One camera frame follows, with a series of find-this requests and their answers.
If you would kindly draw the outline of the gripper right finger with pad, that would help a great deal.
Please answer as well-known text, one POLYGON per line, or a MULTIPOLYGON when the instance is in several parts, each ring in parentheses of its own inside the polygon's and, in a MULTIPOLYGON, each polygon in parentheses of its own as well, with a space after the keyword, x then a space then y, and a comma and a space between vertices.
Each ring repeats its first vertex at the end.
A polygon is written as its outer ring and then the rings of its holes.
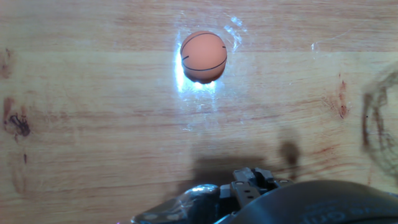
POLYGON ((291 180, 276 179, 269 170, 255 168, 253 174, 256 177, 256 188, 261 195, 294 184, 291 180))

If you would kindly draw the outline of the gripper left finger with pad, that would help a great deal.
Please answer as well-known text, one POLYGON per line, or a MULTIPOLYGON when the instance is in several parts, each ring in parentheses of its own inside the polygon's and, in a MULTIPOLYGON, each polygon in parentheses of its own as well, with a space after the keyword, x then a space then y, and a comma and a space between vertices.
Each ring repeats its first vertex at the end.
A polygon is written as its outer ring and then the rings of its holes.
POLYGON ((217 223, 232 217, 260 196, 261 170, 233 172, 234 181, 197 185, 183 194, 132 217, 133 224, 217 223))

